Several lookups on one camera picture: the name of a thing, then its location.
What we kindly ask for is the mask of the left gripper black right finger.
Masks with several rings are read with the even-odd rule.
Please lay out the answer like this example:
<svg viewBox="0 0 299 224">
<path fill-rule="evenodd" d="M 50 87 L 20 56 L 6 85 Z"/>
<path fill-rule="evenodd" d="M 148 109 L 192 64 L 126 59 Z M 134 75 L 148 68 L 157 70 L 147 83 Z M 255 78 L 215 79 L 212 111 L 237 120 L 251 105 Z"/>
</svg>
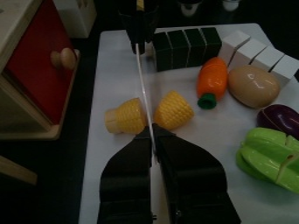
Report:
<svg viewBox="0 0 299 224">
<path fill-rule="evenodd" d="M 157 124 L 153 138 L 171 224 L 240 224 L 220 161 Z"/>
</svg>

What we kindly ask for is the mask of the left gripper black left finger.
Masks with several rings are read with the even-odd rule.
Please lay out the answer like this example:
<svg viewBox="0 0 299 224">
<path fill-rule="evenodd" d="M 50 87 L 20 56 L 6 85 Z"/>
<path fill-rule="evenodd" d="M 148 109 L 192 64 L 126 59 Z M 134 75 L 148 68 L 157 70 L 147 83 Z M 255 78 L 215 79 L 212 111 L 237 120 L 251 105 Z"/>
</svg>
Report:
<svg viewBox="0 0 299 224">
<path fill-rule="evenodd" d="M 149 129 L 108 160 L 100 176 L 97 224 L 152 224 Z"/>
</svg>

